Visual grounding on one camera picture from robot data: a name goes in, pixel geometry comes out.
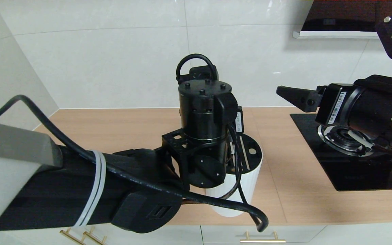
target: range hood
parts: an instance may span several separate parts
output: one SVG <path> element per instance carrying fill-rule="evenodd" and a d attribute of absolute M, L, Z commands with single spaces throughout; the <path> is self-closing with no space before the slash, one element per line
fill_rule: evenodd
<path fill-rule="evenodd" d="M 314 0 L 295 38 L 377 39 L 375 25 L 392 15 L 392 0 Z"/>

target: stovetop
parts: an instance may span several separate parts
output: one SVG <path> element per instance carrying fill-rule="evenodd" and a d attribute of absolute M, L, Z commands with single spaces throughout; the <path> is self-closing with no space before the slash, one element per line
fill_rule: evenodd
<path fill-rule="evenodd" d="M 331 148 L 317 133 L 316 114 L 291 114 L 337 191 L 392 189 L 392 156 L 375 152 L 353 157 Z"/>

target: label sticker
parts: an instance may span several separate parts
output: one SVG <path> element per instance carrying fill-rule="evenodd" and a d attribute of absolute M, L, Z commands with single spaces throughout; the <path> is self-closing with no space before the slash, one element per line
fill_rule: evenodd
<path fill-rule="evenodd" d="M 338 100 L 335 104 L 333 112 L 331 114 L 331 118 L 329 118 L 328 124 L 333 124 L 335 122 L 335 118 L 337 118 L 338 112 L 340 111 L 341 105 L 343 104 L 344 97 L 346 96 L 347 92 L 341 92 Z"/>
<path fill-rule="evenodd" d="M 243 125 L 241 121 L 241 113 L 237 113 L 237 117 L 235 118 L 235 130 L 237 132 L 243 132 Z"/>

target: gold cabinet handle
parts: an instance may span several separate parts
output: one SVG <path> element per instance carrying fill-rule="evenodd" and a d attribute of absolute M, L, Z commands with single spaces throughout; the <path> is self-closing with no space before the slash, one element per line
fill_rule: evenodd
<path fill-rule="evenodd" d="M 98 238 L 96 238 L 95 236 L 93 236 L 93 230 L 95 229 L 95 227 L 93 226 L 89 232 L 84 231 L 83 233 L 83 237 L 87 236 L 88 238 L 92 239 L 94 242 L 98 243 L 99 245 L 106 245 L 105 241 L 107 240 L 107 236 L 104 236 L 104 238 L 101 240 L 99 240 Z"/>
<path fill-rule="evenodd" d="M 246 231 L 246 239 L 240 239 L 240 243 L 286 243 L 287 241 L 278 239 L 276 231 L 273 232 L 275 239 L 249 239 L 249 232 Z"/>
<path fill-rule="evenodd" d="M 84 239 L 86 238 L 85 235 L 83 235 L 83 237 L 81 238 L 81 240 L 78 240 L 78 239 L 76 239 L 74 236 L 72 236 L 71 234 L 69 234 L 69 232 L 70 232 L 70 228 L 67 228 L 67 231 L 61 230 L 61 231 L 60 231 L 60 234 L 62 234 L 63 236 L 69 238 L 70 240 L 72 240 L 72 241 L 78 243 L 79 245 L 86 245 L 86 244 L 84 243 Z"/>

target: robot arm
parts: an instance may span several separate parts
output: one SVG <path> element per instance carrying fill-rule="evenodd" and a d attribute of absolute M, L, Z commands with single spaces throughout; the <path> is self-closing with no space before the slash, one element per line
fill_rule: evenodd
<path fill-rule="evenodd" d="M 392 16 L 378 24 L 376 31 L 392 59 Z M 316 90 L 279 86 L 277 94 L 304 112 L 319 108 L 317 123 L 358 130 L 368 136 L 369 145 L 392 154 L 392 78 L 372 75 L 353 84 L 330 84 Z"/>

